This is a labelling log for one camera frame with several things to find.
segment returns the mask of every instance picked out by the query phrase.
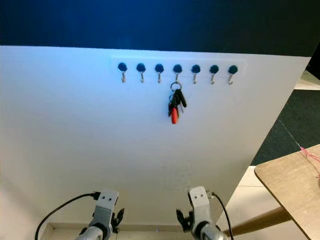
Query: dark carpet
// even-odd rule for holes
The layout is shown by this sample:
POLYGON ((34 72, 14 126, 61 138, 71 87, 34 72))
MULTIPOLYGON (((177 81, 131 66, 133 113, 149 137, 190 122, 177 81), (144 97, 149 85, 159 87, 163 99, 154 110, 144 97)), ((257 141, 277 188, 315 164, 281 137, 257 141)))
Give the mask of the dark carpet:
POLYGON ((320 90, 294 90, 251 165, 258 165, 320 144, 320 90))

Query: key ring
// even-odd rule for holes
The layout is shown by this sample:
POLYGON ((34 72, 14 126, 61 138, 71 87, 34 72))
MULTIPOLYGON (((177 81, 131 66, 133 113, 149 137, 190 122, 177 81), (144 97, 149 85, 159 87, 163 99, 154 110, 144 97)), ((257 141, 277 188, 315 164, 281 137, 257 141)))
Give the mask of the key ring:
POLYGON ((175 81, 175 82, 173 82, 173 83, 170 85, 170 88, 171 88, 171 91, 172 91, 172 92, 174 92, 175 90, 177 90, 177 89, 173 90, 172 86, 173 86, 174 84, 178 84, 178 85, 180 86, 180 88, 177 88, 177 89, 179 89, 179 90, 182 89, 181 84, 180 84, 179 82, 175 81))

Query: floor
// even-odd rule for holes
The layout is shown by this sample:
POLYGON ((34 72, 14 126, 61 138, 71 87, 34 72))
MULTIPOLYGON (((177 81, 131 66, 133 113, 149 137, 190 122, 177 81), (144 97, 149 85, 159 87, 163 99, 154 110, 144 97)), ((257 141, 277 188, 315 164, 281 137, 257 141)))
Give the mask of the floor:
MULTIPOLYGON (((296 85, 297 90, 320 90, 320 81, 315 79, 309 72, 305 71, 302 75, 301 79, 296 85)), ((294 91, 293 94, 297 95, 296 98, 307 98, 310 94, 303 93, 305 91, 294 91)), ((312 93, 313 95, 310 99, 319 98, 320 91, 312 93)), ((302 115, 299 115, 299 118, 305 118, 307 113, 310 113, 310 109, 305 107, 306 112, 303 112, 302 115)), ((293 132, 295 136, 298 136, 298 140, 304 142, 304 138, 299 138, 299 132, 296 132, 300 129, 299 126, 294 125, 296 121, 290 121, 294 119, 293 116, 289 116, 288 119, 283 117, 280 114, 280 118, 278 119, 272 130, 270 131, 268 137, 263 143, 261 149, 259 150, 254 164, 259 164, 260 159, 271 160, 277 157, 281 157, 289 154, 290 152, 296 152, 299 149, 297 148, 296 143, 293 141, 291 136, 288 134, 288 131, 284 128, 284 124, 282 120, 285 122, 287 126, 290 128, 290 132, 293 132)), ((277 201, 271 196, 271 194, 267 191, 267 189, 260 183, 260 181, 256 178, 254 174, 255 166, 249 166, 243 178, 239 182, 236 190, 234 191, 229 203, 226 206, 228 211, 231 224, 237 225, 245 220, 253 218, 259 214, 262 214, 266 211, 275 209, 279 207, 277 201)), ((226 222, 225 215, 222 214, 217 222, 219 227, 222 230, 227 229, 228 225, 226 222)), ((51 229, 46 232, 45 237, 42 240, 74 240, 81 231, 81 228, 78 229, 67 229, 67 228, 56 228, 51 229)), ((183 232, 175 232, 175 231, 125 231, 122 230, 117 235, 113 235, 111 240, 144 240, 144 239, 153 239, 153 240, 191 240, 193 239, 190 233, 183 232)), ((242 235, 235 236, 236 240, 306 240, 307 238, 304 234, 299 230, 299 228, 294 224, 293 221, 288 221, 282 224, 278 224, 275 226, 271 226, 262 230, 258 230, 251 233, 246 233, 242 235)))

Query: pink string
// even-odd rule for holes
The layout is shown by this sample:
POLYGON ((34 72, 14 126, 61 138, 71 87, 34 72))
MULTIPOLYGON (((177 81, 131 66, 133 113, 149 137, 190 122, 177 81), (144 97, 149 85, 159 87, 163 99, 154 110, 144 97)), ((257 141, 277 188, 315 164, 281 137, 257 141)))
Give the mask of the pink string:
POLYGON ((304 147, 302 147, 302 146, 300 146, 300 149, 302 150, 302 152, 304 152, 305 153, 305 155, 306 155, 306 157, 311 157, 311 158, 313 158, 314 160, 316 160, 318 163, 320 163, 320 157, 318 157, 318 156, 316 156, 316 155, 314 155, 314 154, 312 154, 312 153, 310 153, 307 149, 305 149, 304 147))

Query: keychain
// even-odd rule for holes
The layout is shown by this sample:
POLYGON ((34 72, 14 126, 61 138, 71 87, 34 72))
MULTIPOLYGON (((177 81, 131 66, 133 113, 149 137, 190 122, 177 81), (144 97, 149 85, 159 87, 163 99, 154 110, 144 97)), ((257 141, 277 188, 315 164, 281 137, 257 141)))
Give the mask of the keychain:
POLYGON ((171 90, 174 92, 173 95, 170 96, 170 103, 168 105, 169 108, 169 117, 171 117, 171 122, 172 124, 176 124, 178 122, 178 118, 179 118, 179 110, 178 110, 178 106, 182 105, 184 108, 187 107, 187 102, 186 99, 181 91, 181 84, 177 81, 175 81, 174 83, 171 84, 170 86, 171 90))

